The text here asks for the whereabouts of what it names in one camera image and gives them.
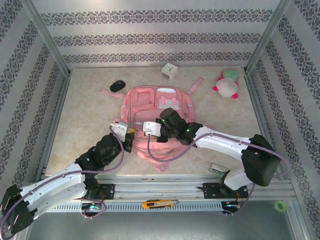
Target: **yellow box cutter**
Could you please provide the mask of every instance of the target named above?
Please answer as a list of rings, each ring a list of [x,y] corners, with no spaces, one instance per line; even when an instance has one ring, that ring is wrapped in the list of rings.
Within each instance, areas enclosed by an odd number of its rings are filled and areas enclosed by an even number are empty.
[[[177,204],[178,200],[148,200],[142,206],[144,209],[170,208]]]

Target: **pink backpack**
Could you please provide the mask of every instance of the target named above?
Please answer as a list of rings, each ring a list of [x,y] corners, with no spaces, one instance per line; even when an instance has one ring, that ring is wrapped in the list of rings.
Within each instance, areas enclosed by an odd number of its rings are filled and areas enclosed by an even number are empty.
[[[121,119],[130,123],[135,128],[133,151],[141,158],[154,163],[161,172],[168,169],[168,163],[160,163],[152,159],[148,153],[148,137],[142,131],[144,122],[155,122],[160,113],[173,108],[187,122],[194,122],[196,111],[190,95],[201,84],[201,77],[193,84],[187,93],[171,86],[139,86],[131,89],[126,95],[101,89],[100,93],[124,98],[121,107]],[[156,142],[157,137],[150,140],[150,151],[154,157],[161,160],[171,159],[181,154],[187,146],[182,145],[176,139],[168,142]]]

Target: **beige floor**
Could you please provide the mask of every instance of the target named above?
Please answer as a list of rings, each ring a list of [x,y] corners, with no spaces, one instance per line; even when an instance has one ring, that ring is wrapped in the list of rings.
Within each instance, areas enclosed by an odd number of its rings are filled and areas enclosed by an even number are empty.
[[[240,73],[240,67],[234,67]],[[212,90],[221,71],[226,67],[180,67],[173,80],[161,76],[160,67],[91,68],[72,72],[52,152],[46,168],[50,176],[68,166],[82,153],[109,134],[110,123],[120,117],[122,99],[99,93],[100,88],[109,89],[116,80],[126,83],[120,93],[143,85],[173,86],[187,91],[203,77],[204,81],[192,94],[196,107],[196,121],[216,131],[241,137],[259,134],[258,123],[249,97],[244,77],[239,78],[239,98],[222,98]],[[108,167],[117,164],[116,158]],[[152,163],[135,153],[125,153],[122,165],[111,175],[148,174],[207,174],[207,161],[234,169],[240,162],[225,154],[209,149],[192,148],[183,157],[170,163],[165,172],[159,172]]]

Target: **backpack strap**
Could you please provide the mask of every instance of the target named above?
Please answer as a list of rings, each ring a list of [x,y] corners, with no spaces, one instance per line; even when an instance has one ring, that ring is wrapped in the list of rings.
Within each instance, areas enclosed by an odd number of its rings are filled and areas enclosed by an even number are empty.
[[[204,81],[205,79],[203,77],[200,77],[186,92],[187,94],[191,95],[198,87],[199,85]]]
[[[114,96],[114,97],[117,97],[117,98],[120,98],[120,99],[125,99],[125,97],[126,97],[126,95],[124,95],[122,93],[112,92],[112,91],[109,91],[109,90],[106,90],[106,89],[103,89],[103,88],[100,89],[99,93],[107,94],[109,96]]]

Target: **white cube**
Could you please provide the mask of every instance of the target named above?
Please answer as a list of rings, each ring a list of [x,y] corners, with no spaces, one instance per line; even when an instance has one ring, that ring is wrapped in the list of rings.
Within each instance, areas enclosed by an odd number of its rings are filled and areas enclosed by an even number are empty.
[[[167,78],[167,79],[174,79],[174,77],[178,74],[178,67],[171,64],[167,63],[162,69],[162,76]]]

